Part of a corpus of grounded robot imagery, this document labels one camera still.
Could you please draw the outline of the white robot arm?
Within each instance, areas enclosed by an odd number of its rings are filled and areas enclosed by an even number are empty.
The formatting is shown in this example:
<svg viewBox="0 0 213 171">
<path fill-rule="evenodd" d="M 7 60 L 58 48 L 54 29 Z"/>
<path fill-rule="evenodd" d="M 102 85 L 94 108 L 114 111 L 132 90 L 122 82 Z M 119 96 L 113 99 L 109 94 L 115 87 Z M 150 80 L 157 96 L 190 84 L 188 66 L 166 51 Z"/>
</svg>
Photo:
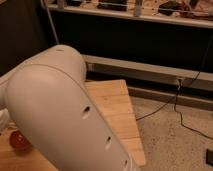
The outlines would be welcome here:
<svg viewBox="0 0 213 171">
<path fill-rule="evenodd" d="M 0 110 L 59 171 L 141 171 L 85 86 L 86 63 L 55 45 L 0 77 Z"/>
</svg>

